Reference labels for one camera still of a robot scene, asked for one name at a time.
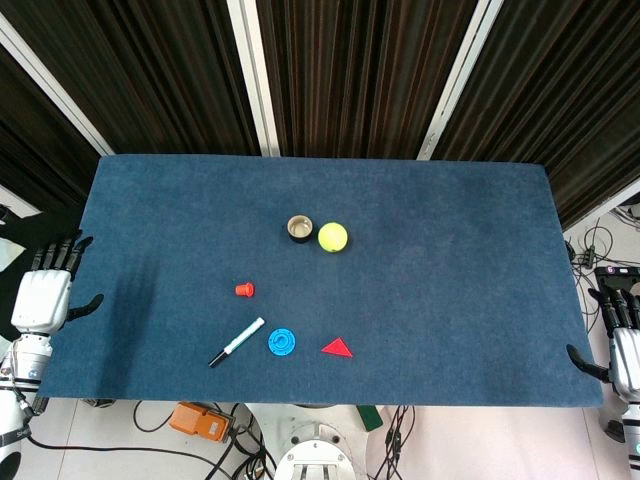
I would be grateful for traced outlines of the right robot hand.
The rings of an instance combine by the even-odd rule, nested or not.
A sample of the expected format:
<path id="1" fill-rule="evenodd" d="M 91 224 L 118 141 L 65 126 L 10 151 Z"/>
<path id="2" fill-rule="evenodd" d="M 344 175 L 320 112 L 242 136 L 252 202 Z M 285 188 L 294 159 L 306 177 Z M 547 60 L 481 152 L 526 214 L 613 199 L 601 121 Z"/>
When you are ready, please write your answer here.
<path id="1" fill-rule="evenodd" d="M 581 372 L 611 384 L 623 401 L 639 403 L 639 297 L 608 286 L 589 289 L 589 294 L 600 307 L 608 338 L 609 366 L 586 362 L 575 346 L 567 344 L 569 358 Z"/>

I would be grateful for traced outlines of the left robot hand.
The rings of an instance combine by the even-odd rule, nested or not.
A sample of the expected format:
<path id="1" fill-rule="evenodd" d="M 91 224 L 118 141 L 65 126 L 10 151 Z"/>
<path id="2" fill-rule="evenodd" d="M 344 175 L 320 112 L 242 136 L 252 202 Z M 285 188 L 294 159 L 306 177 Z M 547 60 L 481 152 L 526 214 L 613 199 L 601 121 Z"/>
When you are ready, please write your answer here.
<path id="1" fill-rule="evenodd" d="M 103 303 L 99 293 L 87 304 L 70 308 L 71 291 L 82 257 L 94 238 L 72 237 L 39 248 L 17 291 L 11 324 L 20 334 L 51 335 L 68 322 L 88 316 Z"/>

